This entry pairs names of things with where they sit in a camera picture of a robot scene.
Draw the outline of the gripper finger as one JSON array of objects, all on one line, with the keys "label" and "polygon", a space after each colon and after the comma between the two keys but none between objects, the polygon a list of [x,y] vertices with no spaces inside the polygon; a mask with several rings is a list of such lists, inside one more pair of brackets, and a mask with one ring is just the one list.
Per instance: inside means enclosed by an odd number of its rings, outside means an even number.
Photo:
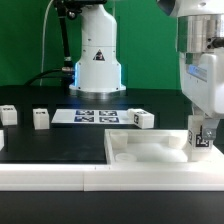
[{"label": "gripper finger", "polygon": [[203,116],[204,112],[195,104],[192,104],[192,114],[194,116]]},{"label": "gripper finger", "polygon": [[216,131],[219,124],[219,119],[205,117],[202,122],[202,137],[205,140],[214,140],[216,138]]}]

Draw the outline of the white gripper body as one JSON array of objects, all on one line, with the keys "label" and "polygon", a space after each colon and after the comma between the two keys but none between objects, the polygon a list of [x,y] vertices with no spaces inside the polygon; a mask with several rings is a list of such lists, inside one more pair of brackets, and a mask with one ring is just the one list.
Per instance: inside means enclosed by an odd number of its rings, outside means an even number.
[{"label": "white gripper body", "polygon": [[183,94],[211,118],[224,118],[224,51],[202,54],[196,63],[186,64],[180,54]]}]

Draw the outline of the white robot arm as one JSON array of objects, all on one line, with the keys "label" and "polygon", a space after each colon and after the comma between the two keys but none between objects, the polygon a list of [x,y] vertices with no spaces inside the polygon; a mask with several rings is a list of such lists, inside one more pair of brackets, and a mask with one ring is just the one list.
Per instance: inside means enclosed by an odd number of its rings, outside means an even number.
[{"label": "white robot arm", "polygon": [[[224,0],[156,0],[156,4],[177,19],[181,89],[192,102],[193,114],[202,117],[198,125],[202,137],[213,140],[224,119]],[[116,20],[101,4],[84,6],[81,16],[82,54],[70,90],[87,97],[123,90]]]}]

